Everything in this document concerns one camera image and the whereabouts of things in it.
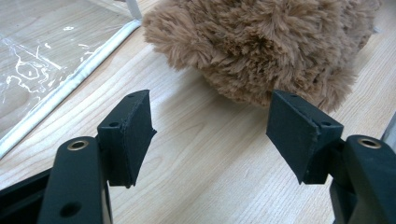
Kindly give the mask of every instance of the brown fluffy object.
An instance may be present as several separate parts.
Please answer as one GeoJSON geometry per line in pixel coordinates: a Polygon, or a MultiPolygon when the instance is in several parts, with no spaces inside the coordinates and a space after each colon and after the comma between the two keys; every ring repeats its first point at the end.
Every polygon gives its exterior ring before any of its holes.
{"type": "Polygon", "coordinates": [[[379,0],[163,0],[145,36],[176,69],[193,66],[221,94],[268,106],[271,91],[327,111],[351,92],[353,62],[379,0]]]}

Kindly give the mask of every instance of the stuffed animal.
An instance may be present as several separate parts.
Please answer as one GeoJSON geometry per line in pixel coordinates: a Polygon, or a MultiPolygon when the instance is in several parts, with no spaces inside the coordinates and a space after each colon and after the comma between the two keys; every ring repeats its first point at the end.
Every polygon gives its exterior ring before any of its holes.
{"type": "Polygon", "coordinates": [[[176,69],[202,70],[220,93],[268,106],[273,89],[333,111],[351,92],[354,58],[379,0],[162,0],[145,38],[176,69]]]}

